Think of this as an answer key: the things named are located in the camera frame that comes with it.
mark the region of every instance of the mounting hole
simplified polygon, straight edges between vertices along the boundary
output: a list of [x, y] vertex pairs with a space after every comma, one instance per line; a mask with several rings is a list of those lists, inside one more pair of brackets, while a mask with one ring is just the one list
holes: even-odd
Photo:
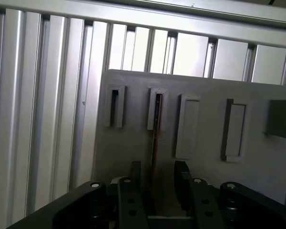
[[137, 212], [135, 210], [131, 210], [131, 211], [128, 212], [128, 214], [130, 216], [135, 216], [137, 214]]
[[211, 212], [211, 211], [206, 211], [204, 214], [208, 217], [213, 217], [213, 215], [214, 215], [213, 212]]
[[90, 184], [90, 186], [91, 187], [98, 187], [98, 186], [100, 186], [100, 184], [99, 183], [92, 183], [92, 184]]

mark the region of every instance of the metal frame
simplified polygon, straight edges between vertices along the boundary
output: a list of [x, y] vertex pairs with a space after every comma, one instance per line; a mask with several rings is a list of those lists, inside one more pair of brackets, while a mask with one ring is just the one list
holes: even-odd
[[[286, 9], [275, 8], [271, 6], [263, 6], [259, 4], [252, 5], [245, 2], [234, 2], [228, 0], [110, 0], [113, 3], [127, 3], [141, 7], [149, 7], [161, 10], [173, 10], [179, 12], [187, 12], [196, 15], [205, 15], [220, 18], [229, 18], [232, 20], [242, 20], [263, 23], [268, 25], [286, 27]], [[78, 16], [92, 16], [95, 11], [91, 8], [85, 8], [93, 1], [76, 0], [0, 0], [0, 7], [17, 8], [25, 11], [41, 10], [52, 14], [73, 14]], [[116, 17], [118, 14], [106, 15], [103, 17]]]
[[[165, 28], [172, 31], [183, 31], [208, 37], [217, 37], [227, 40], [245, 41], [249, 43], [258, 43], [263, 45], [270, 45], [276, 47], [286, 48], [286, 31], [276, 28], [265, 28], [261, 26], [254, 26], [252, 23], [260, 23], [266, 21], [272, 26], [286, 27], [286, 9], [270, 8], [267, 6], [252, 6], [252, 4], [227, 1], [226, 4], [232, 4], [229, 7], [233, 10], [241, 10], [246, 14], [236, 14], [238, 16], [232, 17], [232, 12], [224, 11], [225, 2], [222, 7], [218, 4], [217, 10], [214, 6], [200, 6], [199, 13], [188, 11], [187, 15], [180, 13], [168, 13], [167, 11], [159, 11], [138, 7], [130, 7], [124, 5], [113, 5], [103, 2], [86, 1], [76, 2], [69, 0], [0, 0], [0, 7], [19, 9], [24, 11], [39, 12], [43, 14], [59, 15], [65, 17], [81, 18], [88, 20], [98, 20], [104, 22], [126, 23], [138, 26], [154, 27], [158, 29]], [[155, 7], [148, 2], [146, 6]], [[208, 13], [220, 16], [226, 15], [226, 18], [239, 21], [247, 18], [246, 22], [250, 24], [243, 24], [237, 22], [228, 22], [220, 19], [210, 19], [196, 15], [207, 15]]]

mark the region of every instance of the rectangular slot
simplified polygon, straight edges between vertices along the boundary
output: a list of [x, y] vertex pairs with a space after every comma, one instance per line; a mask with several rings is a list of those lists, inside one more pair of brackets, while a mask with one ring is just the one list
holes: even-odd
[[221, 159], [227, 162], [241, 162], [249, 131], [252, 105], [250, 101], [227, 99], [221, 145]]
[[245, 116], [245, 105], [232, 105], [227, 136], [226, 156], [239, 156], [242, 142], [242, 131]]
[[286, 49], [258, 45], [252, 74], [252, 82], [281, 84]]
[[119, 101], [119, 91], [112, 90], [111, 96], [111, 112], [110, 112], [110, 125], [113, 126], [117, 123], [117, 113], [118, 110], [118, 101]]
[[156, 98], [158, 95], [161, 96], [162, 104], [161, 104], [161, 123], [160, 130], [165, 130], [166, 124], [166, 113], [168, 106], [168, 89], [166, 88], [152, 88], [150, 92], [149, 99], [149, 110], [148, 110], [148, 120], [147, 120], [147, 129], [154, 130], [154, 114], [156, 108]]
[[213, 78], [242, 81], [247, 47], [247, 43], [219, 39]]
[[207, 49], [207, 37], [178, 33], [173, 74], [203, 77]]
[[115, 126], [121, 128], [123, 124], [125, 86], [119, 84], [108, 84], [105, 99], [104, 126]]
[[199, 96], [182, 95], [176, 146], [176, 158], [192, 158], [197, 137]]

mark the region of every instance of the screw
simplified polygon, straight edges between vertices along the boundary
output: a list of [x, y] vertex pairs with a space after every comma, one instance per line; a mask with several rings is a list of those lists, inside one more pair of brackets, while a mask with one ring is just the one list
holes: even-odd
[[231, 188], [231, 189], [234, 189], [236, 188], [236, 186], [234, 184], [227, 184], [227, 187]]
[[90, 186], [91, 187], [98, 187], [98, 186], [100, 186], [100, 184], [99, 183], [92, 183]]
[[195, 183], [201, 183], [201, 179], [194, 179]]

